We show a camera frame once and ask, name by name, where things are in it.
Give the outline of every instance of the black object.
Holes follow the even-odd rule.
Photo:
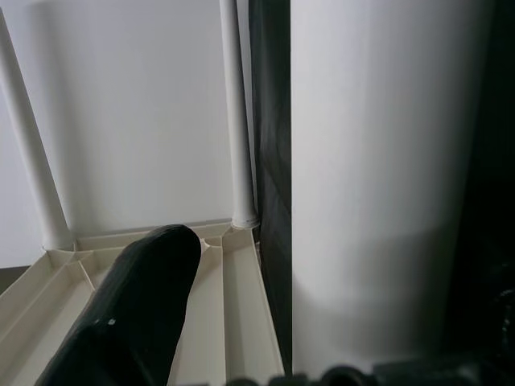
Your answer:
[[[183,225],[127,246],[36,385],[166,385],[200,254]]]
[[[514,95],[515,2],[497,0],[447,309],[447,351],[505,350],[510,340],[513,347]]]
[[[273,378],[269,386],[513,386],[515,363],[499,355],[467,353],[438,359],[377,366],[366,375],[347,366],[332,368],[320,380],[304,375]],[[257,386],[247,379],[227,386]]]
[[[262,276],[291,370],[290,0],[249,2]]]

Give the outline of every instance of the black rounded object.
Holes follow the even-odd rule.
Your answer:
[[[355,368],[340,366],[326,372],[320,386],[369,386],[369,378]]]
[[[167,384],[200,255],[183,225],[128,245],[36,385]]]

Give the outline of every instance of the gray floor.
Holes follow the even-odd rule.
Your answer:
[[[18,279],[18,277],[22,276],[22,273],[29,267],[13,267],[13,268],[3,268],[0,269],[0,294],[3,293],[11,285]]]

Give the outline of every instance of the white cylinder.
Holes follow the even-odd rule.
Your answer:
[[[16,141],[27,171],[45,249],[70,248],[72,234],[64,219],[18,60],[0,10],[0,84]]]
[[[258,217],[253,201],[249,131],[245,110],[236,0],[220,0],[220,18],[224,49],[231,168],[233,172],[233,226],[252,228],[258,225]]]
[[[296,372],[439,349],[490,3],[291,2]]]

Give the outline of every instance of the white wall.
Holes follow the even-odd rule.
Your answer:
[[[246,4],[239,5],[246,31]],[[0,6],[74,232],[231,216],[218,1],[0,0]],[[249,83],[248,47],[244,55]],[[0,256],[2,267],[29,264],[40,241],[1,98],[0,105],[2,150],[8,149],[0,178],[14,181],[0,195],[0,242],[12,250]],[[7,215],[18,226],[6,225]]]

